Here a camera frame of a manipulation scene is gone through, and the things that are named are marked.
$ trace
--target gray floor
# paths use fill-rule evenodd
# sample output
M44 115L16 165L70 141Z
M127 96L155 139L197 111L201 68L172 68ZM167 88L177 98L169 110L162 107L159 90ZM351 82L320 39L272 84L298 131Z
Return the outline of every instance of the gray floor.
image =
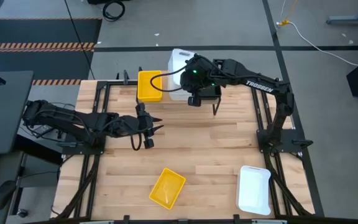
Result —
M80 0L67 1L73 17L101 14L100 6ZM273 18L278 20L283 1L268 2ZM292 3L287 0L284 16ZM259 0L132 0L125 5L127 12L122 20L103 21L98 47L273 45ZM328 16L357 13L358 0L301 0L290 20L316 45L358 45L358 26L325 23ZM0 17L68 17L68 14L63 1L5 0ZM292 26L279 29L278 37L281 45L307 45ZM274 51L198 53L209 58L233 58L251 70L281 77ZM356 51L335 54L358 63ZM145 70L166 69L169 55L169 52L95 53L92 68L98 79L115 78L124 69L135 78L138 66ZM352 97L346 82L346 75L354 67L320 52L284 52L283 55L303 129L306 137L314 141L310 154L324 212L327 217L358 218L358 99ZM34 86L30 99L75 103L77 93L77 86ZM29 166L27 172L55 168L40 163ZM56 177L48 175L41 179L44 187L25 192L21 203L22 208L32 212L32 217L10 217L7 223L32 222L49 216ZM34 195L40 200L34 201Z

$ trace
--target black desk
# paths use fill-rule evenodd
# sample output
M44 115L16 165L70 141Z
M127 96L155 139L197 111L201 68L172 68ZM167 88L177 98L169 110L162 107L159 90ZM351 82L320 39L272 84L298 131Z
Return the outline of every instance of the black desk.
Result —
M6 85L0 86L0 185L7 180L16 180L20 186L17 177L23 171L24 153L54 164L62 162L60 153L17 134L33 76L33 72L0 73L0 77L6 81ZM0 223L5 223L8 212L10 215L16 214L21 192L22 188L18 187L12 203L9 202L0 210Z

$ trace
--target wooden tabletop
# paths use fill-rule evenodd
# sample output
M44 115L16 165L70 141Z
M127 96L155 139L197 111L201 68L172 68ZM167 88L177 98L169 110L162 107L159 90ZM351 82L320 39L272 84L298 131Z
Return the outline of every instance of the wooden tabletop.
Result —
M77 111L92 111L95 89L96 81L81 82ZM135 116L135 94L136 86L112 86L108 111ZM274 97L269 95L268 100L274 115ZM273 210L266 217L236 207L240 167L265 167L257 144L257 119L250 88L228 86L223 89L216 116L211 105L190 107L186 101L171 101L168 93L163 94L160 103L146 104L146 110L153 117L163 119L160 124L165 125L152 138L155 147L134 151L129 138L108 137L99 164L92 220L122 220L124 215L130 215L131 220L228 219L233 214L241 218L274 217ZM287 119L285 127L291 126ZM288 188L307 211L313 213L301 161L288 154L282 154L281 158ZM53 205L55 211L61 212L77 191L82 161L83 156L73 156L64 163ZM165 167L186 178L171 210L149 199ZM285 213L282 195L276 188L280 210Z

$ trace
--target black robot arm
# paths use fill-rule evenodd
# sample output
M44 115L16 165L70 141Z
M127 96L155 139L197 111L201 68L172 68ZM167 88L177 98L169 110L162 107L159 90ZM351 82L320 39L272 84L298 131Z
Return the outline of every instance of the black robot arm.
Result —
M272 94L276 99L276 113L273 123L267 127L265 142L272 146L280 145L281 130L285 118L293 113L294 96L288 82L280 81L252 72L243 64L233 60L215 59L210 62L207 58L195 55L187 61L185 71L181 75L181 87L190 92L190 106L201 106L200 90L220 85L246 85L251 88Z
M153 122L161 119L151 117L145 111L145 105L140 103L136 106L137 117L119 116L117 113L80 113L57 107L45 100L28 101L27 108L23 114L23 121L26 127L34 125L48 125L64 133L71 134L76 140L88 147L97 147L102 138L110 136L121 138L135 134L145 136L145 148L154 146L149 137L154 131L161 128L153 127Z

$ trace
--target white container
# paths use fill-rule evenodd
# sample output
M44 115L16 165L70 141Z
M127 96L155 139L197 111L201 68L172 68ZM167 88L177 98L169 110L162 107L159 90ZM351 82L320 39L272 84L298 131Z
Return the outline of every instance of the white container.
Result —
M187 50L182 50L182 49L173 49L171 58L168 62L168 71L174 72L174 71L177 71L177 70L183 68L186 65L185 61L191 59L193 56L194 56L193 52L189 52ZM180 75L182 74L183 71L184 70L182 70L174 75L168 76L168 89L169 90L174 90L174 89L180 88ZM189 96L191 96L191 93L188 93L185 90L178 90L178 91L169 93L169 96L170 96L171 100L187 101Z
M236 205L245 212L269 215L270 171L242 166L237 176Z

